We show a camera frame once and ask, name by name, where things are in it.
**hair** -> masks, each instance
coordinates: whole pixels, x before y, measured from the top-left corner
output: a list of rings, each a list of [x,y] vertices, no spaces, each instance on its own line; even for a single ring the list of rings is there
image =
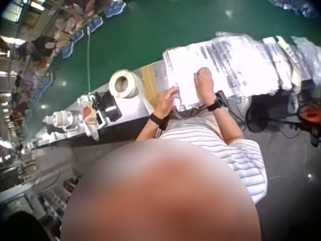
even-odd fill
[[[15,80],[15,87],[16,87],[16,88],[19,88],[20,85],[21,85],[21,81],[20,81],[20,79],[17,78],[17,79]]]
[[[9,115],[9,120],[10,121],[12,121],[12,122],[14,122],[15,121],[15,119],[14,119],[14,116],[11,114],[11,115]]]

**red object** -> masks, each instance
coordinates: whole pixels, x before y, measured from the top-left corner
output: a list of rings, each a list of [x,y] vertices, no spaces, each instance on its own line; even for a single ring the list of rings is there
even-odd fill
[[[86,107],[84,108],[84,116],[85,116],[85,118],[87,118],[88,116],[90,116],[90,114],[91,114],[91,109],[90,109],[88,106],[86,106]]]

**hand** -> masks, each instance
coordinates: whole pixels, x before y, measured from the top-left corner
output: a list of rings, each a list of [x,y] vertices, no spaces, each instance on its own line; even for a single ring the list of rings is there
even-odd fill
[[[154,112],[155,116],[164,119],[170,114],[174,103],[174,94],[177,93],[178,90],[178,87],[173,86],[159,96]]]
[[[214,81],[209,68],[200,68],[197,73],[194,73],[194,82],[197,95],[204,103],[209,106],[214,104],[216,95],[214,93]]]

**white tape roll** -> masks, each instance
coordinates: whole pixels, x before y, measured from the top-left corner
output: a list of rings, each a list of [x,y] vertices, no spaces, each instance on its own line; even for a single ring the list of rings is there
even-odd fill
[[[113,74],[109,82],[110,93],[118,98],[133,98],[138,95],[138,76],[129,70],[119,70]]]

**light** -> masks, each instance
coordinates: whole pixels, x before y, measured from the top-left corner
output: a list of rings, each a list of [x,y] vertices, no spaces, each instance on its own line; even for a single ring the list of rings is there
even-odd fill
[[[9,37],[5,37],[5,36],[1,36],[1,38],[9,43],[9,44],[17,44],[17,45],[21,45],[25,42],[25,40],[22,39],[15,39],[15,38],[9,38]]]
[[[0,145],[8,149],[12,148],[12,145],[10,142],[4,142],[3,140],[0,140]]]
[[[0,94],[0,97],[10,97],[10,96],[11,96],[11,93]]]
[[[30,6],[32,6],[33,8],[36,8],[36,9],[38,9],[40,11],[43,11],[45,9],[43,6],[41,6],[40,4],[37,4],[35,2],[31,2]]]
[[[226,10],[225,14],[227,17],[232,18],[233,17],[233,11],[232,10]]]

